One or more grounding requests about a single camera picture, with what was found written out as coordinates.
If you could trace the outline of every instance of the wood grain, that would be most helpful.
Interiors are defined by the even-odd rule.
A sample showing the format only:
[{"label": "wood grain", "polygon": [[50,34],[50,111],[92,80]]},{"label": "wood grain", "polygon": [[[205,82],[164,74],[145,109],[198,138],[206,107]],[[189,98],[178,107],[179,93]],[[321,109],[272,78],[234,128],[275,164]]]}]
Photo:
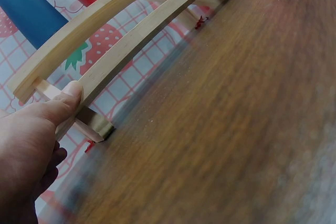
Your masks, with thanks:
[{"label": "wood grain", "polygon": [[97,0],[47,40],[8,82],[22,102],[34,93],[36,78],[47,79],[70,54],[135,0]]},{"label": "wood grain", "polygon": [[69,223],[335,223],[335,4],[229,0],[75,167]]}]

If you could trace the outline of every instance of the blue cylinder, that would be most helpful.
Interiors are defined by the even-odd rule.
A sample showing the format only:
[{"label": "blue cylinder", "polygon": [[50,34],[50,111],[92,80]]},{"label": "blue cylinder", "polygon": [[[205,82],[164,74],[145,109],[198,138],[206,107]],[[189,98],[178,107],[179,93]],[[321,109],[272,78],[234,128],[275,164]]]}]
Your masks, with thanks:
[{"label": "blue cylinder", "polygon": [[36,49],[68,22],[46,0],[0,0],[0,6]]}]

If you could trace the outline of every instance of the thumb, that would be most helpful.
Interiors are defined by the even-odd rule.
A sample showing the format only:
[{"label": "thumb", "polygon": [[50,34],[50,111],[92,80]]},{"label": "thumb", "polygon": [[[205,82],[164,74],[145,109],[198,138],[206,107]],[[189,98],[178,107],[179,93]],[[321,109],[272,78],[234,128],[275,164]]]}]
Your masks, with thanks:
[{"label": "thumb", "polygon": [[57,127],[76,111],[82,91],[82,85],[78,81],[72,81],[52,100],[45,103],[33,103],[19,112],[47,119]]}]

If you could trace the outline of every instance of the finger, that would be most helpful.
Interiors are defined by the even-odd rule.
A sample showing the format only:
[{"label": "finger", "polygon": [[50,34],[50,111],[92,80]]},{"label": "finger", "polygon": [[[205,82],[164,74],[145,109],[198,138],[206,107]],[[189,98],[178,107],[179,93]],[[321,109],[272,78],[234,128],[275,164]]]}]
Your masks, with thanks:
[{"label": "finger", "polygon": [[57,127],[75,112],[81,100],[82,90],[78,81],[72,81],[53,100],[33,103],[18,112],[47,119]]},{"label": "finger", "polygon": [[59,149],[59,143],[57,141],[55,141],[55,145],[54,145],[54,151]]},{"label": "finger", "polygon": [[4,118],[8,113],[6,111],[0,110],[0,118]]},{"label": "finger", "polygon": [[34,198],[35,200],[45,192],[52,185],[52,183],[56,180],[58,176],[58,169],[54,168],[52,170],[47,171],[42,179],[40,180],[39,186],[34,190]]},{"label": "finger", "polygon": [[47,171],[54,169],[58,166],[65,158],[68,153],[64,148],[60,148],[52,153],[51,160],[49,161]]}]

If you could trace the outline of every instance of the green strawberry leaf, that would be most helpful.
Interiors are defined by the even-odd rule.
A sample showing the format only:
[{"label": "green strawberry leaf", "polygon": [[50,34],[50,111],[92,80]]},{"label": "green strawberry leaf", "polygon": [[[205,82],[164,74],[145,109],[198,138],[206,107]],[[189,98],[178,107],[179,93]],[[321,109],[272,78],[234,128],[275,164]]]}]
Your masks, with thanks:
[{"label": "green strawberry leaf", "polygon": [[70,57],[67,59],[67,61],[65,62],[65,70],[67,70],[70,65],[72,65],[72,67],[76,70],[77,68],[77,62],[80,61],[82,62],[82,50],[87,48],[88,44],[86,44],[86,42],[84,42],[79,48],[77,48],[76,51],[74,51]]}]

